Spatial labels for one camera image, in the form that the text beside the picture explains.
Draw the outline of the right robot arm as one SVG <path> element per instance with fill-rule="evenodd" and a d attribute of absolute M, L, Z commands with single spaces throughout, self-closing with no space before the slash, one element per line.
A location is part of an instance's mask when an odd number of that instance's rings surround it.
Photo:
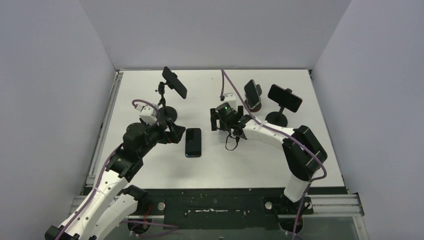
<path fill-rule="evenodd" d="M 286 213 L 295 213 L 308 185 L 328 158 L 312 130 L 305 125 L 290 128 L 260 121 L 241 110 L 235 111 L 227 102 L 210 109 L 210 122 L 212 131 L 228 132 L 232 138 L 259 141 L 283 151 L 291 175 L 281 207 Z"/>

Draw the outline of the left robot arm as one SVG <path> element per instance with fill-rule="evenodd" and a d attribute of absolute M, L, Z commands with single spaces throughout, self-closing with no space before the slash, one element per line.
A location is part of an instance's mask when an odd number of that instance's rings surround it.
<path fill-rule="evenodd" d="M 144 165 L 143 158 L 157 144 L 178 144 L 185 132 L 170 118 L 126 128 L 123 142 L 106 159 L 89 195 L 59 226 L 51 226 L 46 240 L 103 240 L 127 216 L 147 211 L 147 192 L 130 181 Z"/>

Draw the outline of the black smartphone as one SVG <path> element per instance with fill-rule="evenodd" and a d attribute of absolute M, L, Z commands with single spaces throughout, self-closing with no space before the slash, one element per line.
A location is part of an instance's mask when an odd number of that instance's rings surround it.
<path fill-rule="evenodd" d="M 202 131 L 200 128 L 186 129 L 184 153 L 187 158 L 197 158 L 202 155 Z"/>

